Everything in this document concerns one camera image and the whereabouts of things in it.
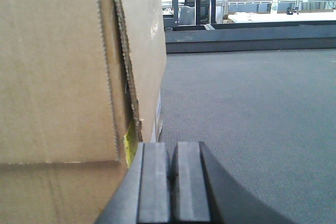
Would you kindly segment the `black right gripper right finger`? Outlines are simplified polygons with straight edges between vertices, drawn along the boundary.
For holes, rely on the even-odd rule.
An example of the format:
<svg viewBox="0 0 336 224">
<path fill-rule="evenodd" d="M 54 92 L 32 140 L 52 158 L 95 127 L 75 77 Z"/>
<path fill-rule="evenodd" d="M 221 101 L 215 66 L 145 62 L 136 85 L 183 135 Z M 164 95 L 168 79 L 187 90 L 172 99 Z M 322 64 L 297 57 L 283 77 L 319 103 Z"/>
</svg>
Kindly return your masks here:
<svg viewBox="0 0 336 224">
<path fill-rule="evenodd" d="M 178 142 L 172 160 L 174 223 L 293 223 L 250 193 L 204 142 Z"/>
</svg>

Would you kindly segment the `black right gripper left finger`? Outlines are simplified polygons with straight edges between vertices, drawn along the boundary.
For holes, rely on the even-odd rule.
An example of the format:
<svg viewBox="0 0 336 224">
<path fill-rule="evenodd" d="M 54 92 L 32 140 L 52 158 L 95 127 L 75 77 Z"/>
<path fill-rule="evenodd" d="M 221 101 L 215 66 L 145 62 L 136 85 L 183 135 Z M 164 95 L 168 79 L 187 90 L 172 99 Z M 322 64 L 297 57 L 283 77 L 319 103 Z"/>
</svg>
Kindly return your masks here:
<svg viewBox="0 0 336 224">
<path fill-rule="evenodd" d="M 126 176 L 95 223 L 170 223 L 168 161 L 164 143 L 139 143 Z"/>
</svg>

